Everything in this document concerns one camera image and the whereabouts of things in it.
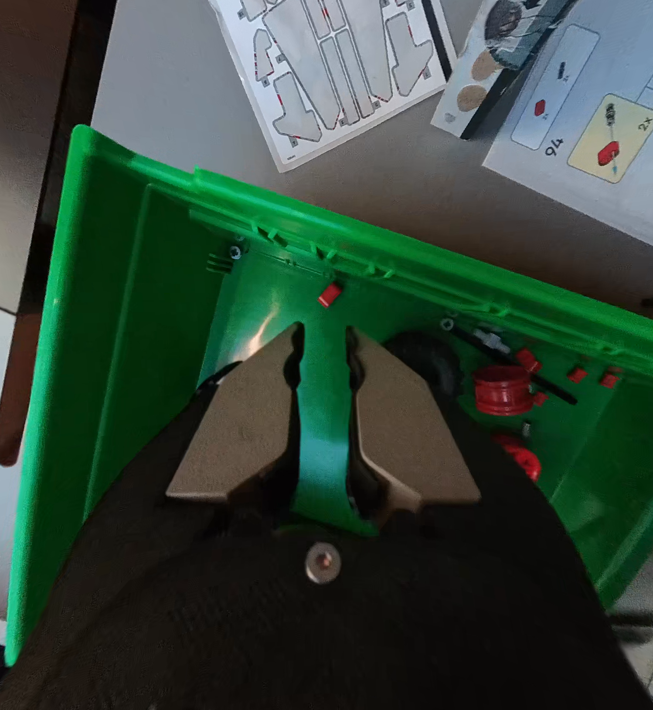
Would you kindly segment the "red lego wheel hub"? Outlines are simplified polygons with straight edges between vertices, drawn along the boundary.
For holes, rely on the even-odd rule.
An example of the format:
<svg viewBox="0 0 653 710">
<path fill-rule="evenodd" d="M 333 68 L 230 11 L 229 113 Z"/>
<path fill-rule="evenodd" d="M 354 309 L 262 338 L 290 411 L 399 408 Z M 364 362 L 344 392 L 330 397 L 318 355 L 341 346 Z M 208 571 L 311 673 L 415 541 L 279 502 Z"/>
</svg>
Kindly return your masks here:
<svg viewBox="0 0 653 710">
<path fill-rule="evenodd" d="M 541 475 L 541 462 L 523 439 L 503 432 L 493 433 L 491 439 L 507 453 L 532 482 L 538 482 Z"/>
<path fill-rule="evenodd" d="M 534 406 L 531 374 L 521 366 L 491 365 L 472 373 L 476 409 L 486 415 L 511 417 Z"/>
</svg>

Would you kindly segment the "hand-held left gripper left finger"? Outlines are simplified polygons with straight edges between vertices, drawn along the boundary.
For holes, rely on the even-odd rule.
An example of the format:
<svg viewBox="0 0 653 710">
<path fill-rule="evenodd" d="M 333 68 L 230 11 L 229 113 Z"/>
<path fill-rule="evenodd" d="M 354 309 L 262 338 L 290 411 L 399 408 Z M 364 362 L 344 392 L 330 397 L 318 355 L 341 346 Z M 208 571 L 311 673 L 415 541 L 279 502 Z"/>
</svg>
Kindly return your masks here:
<svg viewBox="0 0 653 710">
<path fill-rule="evenodd" d="M 220 381 L 165 495 L 226 504 L 262 483 L 299 444 L 297 384 L 304 326 L 288 326 Z"/>
</svg>

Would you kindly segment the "lego instruction booklet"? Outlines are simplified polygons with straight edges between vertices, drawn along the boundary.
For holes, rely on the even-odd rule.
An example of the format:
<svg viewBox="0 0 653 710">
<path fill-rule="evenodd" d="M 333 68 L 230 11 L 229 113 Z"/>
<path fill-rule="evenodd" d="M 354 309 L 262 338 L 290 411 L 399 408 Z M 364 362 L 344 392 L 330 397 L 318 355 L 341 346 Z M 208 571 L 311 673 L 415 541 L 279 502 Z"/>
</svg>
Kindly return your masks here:
<svg viewBox="0 0 653 710">
<path fill-rule="evenodd" d="M 653 246 L 653 1 L 579 1 L 483 166 Z"/>
</svg>

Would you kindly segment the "sticker sheet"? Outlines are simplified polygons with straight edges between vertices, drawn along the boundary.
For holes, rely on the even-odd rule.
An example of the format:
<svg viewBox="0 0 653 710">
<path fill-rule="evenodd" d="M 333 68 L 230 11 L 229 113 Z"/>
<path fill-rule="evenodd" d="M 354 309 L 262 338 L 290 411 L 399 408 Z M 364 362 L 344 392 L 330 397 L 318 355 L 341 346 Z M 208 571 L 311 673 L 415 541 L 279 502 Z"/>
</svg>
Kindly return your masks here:
<svg viewBox="0 0 653 710">
<path fill-rule="evenodd" d="M 210 1 L 280 173 L 441 93 L 440 1 Z"/>
</svg>

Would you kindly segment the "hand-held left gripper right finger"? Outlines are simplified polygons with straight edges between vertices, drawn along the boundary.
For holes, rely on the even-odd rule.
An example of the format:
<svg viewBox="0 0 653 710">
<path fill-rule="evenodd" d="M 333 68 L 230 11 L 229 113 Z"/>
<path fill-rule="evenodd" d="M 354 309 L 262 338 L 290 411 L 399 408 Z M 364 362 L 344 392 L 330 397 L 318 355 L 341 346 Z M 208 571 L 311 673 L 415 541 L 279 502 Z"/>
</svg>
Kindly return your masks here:
<svg viewBox="0 0 653 710">
<path fill-rule="evenodd" d="M 349 501 L 382 525 L 396 511 L 468 506 L 481 492 L 426 380 L 350 327 Z"/>
</svg>

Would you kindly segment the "green plastic bin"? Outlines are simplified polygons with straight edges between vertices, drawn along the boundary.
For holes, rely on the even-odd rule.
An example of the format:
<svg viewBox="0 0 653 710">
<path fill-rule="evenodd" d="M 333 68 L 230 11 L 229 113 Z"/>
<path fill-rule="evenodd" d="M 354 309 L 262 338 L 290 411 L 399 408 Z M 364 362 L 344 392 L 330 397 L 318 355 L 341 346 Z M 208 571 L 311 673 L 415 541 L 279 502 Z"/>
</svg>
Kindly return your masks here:
<svg viewBox="0 0 653 710">
<path fill-rule="evenodd" d="M 230 259 L 231 244 L 242 248 Z M 343 287 L 329 307 L 318 297 Z M 346 492 L 346 328 L 499 327 L 554 384 L 529 413 L 540 487 L 611 606 L 653 550 L 653 321 L 325 209 L 73 129 L 35 363 L 5 661 L 122 469 L 201 379 L 294 322 L 306 351 L 297 515 L 372 535 Z M 581 366 L 588 376 L 571 383 Z M 599 385 L 607 370 L 615 389 Z"/>
</svg>

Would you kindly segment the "black lego set box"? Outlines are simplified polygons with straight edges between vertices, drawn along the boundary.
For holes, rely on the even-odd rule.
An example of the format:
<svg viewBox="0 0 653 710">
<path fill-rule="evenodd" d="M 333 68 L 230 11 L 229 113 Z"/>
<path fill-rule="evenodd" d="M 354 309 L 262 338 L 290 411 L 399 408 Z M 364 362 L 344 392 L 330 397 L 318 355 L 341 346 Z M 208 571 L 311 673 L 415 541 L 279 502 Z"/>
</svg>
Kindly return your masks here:
<svg viewBox="0 0 653 710">
<path fill-rule="evenodd" d="M 483 1 L 431 125 L 470 140 L 575 1 Z"/>
</svg>

